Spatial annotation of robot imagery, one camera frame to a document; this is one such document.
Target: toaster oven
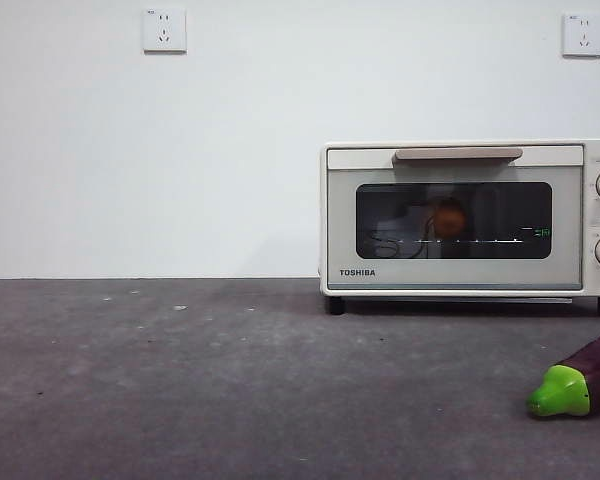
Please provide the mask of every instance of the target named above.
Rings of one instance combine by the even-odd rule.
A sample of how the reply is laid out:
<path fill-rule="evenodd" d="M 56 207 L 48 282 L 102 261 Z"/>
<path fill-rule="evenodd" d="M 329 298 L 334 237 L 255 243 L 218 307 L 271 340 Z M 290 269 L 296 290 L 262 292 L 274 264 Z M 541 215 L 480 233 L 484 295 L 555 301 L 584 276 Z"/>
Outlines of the toaster oven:
<path fill-rule="evenodd" d="M 320 289 L 348 297 L 598 298 L 600 140 L 332 143 Z"/>

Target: oven door handle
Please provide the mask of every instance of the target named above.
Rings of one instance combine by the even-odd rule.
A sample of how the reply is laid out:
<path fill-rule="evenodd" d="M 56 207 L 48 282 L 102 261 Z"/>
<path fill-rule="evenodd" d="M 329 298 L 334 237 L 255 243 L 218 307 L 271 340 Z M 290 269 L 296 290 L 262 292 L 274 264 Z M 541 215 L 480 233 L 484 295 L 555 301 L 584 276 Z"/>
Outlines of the oven door handle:
<path fill-rule="evenodd" d="M 478 160 L 480 162 L 509 163 L 521 156 L 522 149 L 519 147 L 416 147 L 396 150 L 394 161 Z"/>

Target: oven door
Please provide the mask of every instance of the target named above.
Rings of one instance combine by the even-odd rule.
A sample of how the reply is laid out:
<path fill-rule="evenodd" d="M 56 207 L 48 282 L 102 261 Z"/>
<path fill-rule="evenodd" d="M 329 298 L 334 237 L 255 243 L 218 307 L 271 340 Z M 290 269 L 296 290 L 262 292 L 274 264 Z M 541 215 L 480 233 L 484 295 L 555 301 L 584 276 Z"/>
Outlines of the oven door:
<path fill-rule="evenodd" d="M 580 290 L 581 146 L 330 150 L 332 290 Z"/>

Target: white wall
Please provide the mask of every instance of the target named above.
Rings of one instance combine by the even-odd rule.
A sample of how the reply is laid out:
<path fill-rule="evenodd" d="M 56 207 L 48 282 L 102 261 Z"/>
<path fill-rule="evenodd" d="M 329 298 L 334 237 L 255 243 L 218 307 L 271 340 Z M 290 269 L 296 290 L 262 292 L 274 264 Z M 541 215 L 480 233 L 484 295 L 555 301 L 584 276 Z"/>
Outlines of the white wall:
<path fill-rule="evenodd" d="M 143 7 L 185 6 L 186 56 Z M 315 275 L 329 140 L 600 137 L 564 0 L 0 0 L 0 277 Z"/>

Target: oven glass window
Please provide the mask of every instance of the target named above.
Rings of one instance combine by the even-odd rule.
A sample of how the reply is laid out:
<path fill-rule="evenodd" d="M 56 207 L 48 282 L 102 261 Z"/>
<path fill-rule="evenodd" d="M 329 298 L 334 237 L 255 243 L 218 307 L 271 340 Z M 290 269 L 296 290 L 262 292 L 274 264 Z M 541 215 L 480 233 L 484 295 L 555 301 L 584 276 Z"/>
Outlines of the oven glass window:
<path fill-rule="evenodd" d="M 542 182 L 361 185 L 362 258 L 546 258 L 551 187 Z"/>

